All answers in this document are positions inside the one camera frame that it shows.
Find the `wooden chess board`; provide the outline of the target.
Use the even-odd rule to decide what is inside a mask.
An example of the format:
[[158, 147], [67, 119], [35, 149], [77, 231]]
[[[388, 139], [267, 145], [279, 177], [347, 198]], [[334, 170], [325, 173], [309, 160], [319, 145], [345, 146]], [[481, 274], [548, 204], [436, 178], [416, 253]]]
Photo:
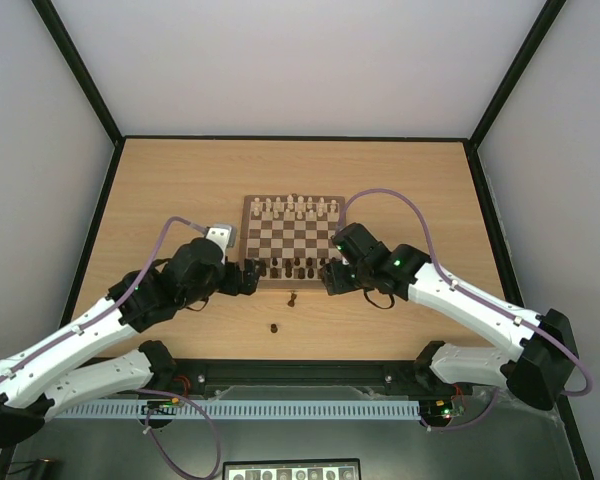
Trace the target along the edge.
[[[260, 194], [248, 196], [282, 196], [288, 195]], [[296, 194], [298, 196], [320, 196]], [[326, 258], [328, 264], [330, 261], [340, 259], [340, 254], [332, 244], [332, 237], [335, 235], [340, 216], [337, 222], [330, 221], [311, 221], [311, 220], [249, 220], [247, 213], [242, 211], [242, 221], [239, 229], [239, 258], [242, 260], [260, 259], [267, 260], [267, 275], [260, 277], [259, 287], [261, 289], [277, 290], [306, 290], [321, 289], [323, 287], [321, 280], [320, 258]], [[277, 258], [279, 264], [273, 266], [271, 259]], [[300, 258], [301, 265], [295, 265], [295, 259]], [[306, 259], [312, 258], [314, 265], [308, 267]], [[285, 278], [285, 260], [292, 262], [293, 277]], [[280, 276], [277, 279], [269, 277], [270, 268], [279, 270]], [[297, 278], [297, 269], [304, 268], [304, 279]], [[307, 277], [308, 268], [314, 269], [314, 278]]]

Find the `black aluminium frame rail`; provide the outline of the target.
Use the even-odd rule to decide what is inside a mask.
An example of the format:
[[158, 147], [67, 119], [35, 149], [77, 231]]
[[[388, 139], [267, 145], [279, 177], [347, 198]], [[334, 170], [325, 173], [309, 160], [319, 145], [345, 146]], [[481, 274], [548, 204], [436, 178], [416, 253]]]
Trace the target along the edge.
[[538, 372], [524, 383], [515, 375], [517, 367], [493, 348], [456, 348], [439, 342], [411, 361], [174, 359], [166, 353], [135, 349], [63, 373], [39, 396], [49, 400], [74, 394], [77, 402], [85, 402], [137, 389], [208, 398], [233, 386], [347, 386], [436, 400], [457, 392], [471, 394], [479, 385], [509, 390], [537, 409], [550, 409], [561, 386], [545, 382]]

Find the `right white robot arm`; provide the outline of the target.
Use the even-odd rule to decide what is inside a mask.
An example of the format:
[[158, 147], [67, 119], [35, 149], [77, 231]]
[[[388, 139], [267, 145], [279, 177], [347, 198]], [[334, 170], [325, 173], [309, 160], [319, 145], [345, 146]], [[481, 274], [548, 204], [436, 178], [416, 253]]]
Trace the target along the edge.
[[389, 250], [363, 225], [336, 233], [340, 254], [322, 269], [329, 295], [377, 291], [437, 311], [489, 342], [487, 348], [431, 343], [416, 379], [435, 392], [446, 384], [472, 383], [506, 389], [538, 410], [552, 409], [563, 395], [578, 356], [570, 321], [504, 302], [435, 264], [408, 244]]

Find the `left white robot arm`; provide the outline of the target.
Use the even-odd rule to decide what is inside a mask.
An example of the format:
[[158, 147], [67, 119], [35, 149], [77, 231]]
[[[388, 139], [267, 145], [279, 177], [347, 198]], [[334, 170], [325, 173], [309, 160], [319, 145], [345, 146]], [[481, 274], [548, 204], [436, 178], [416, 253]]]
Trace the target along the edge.
[[146, 341], [116, 359], [87, 360], [173, 319], [215, 294], [251, 295], [261, 265], [230, 262], [219, 232], [195, 238], [166, 259], [153, 257], [126, 274], [82, 316], [29, 348], [0, 360], [0, 448], [37, 433], [85, 401], [150, 386], [163, 389], [175, 364], [160, 341]]

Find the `white chess pieces row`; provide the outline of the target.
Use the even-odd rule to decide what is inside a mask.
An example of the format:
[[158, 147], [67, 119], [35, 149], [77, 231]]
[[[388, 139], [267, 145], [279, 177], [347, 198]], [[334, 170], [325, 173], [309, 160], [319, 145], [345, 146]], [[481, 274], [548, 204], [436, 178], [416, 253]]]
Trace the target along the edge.
[[243, 211], [249, 220], [311, 220], [337, 222], [344, 209], [341, 196], [247, 196]]

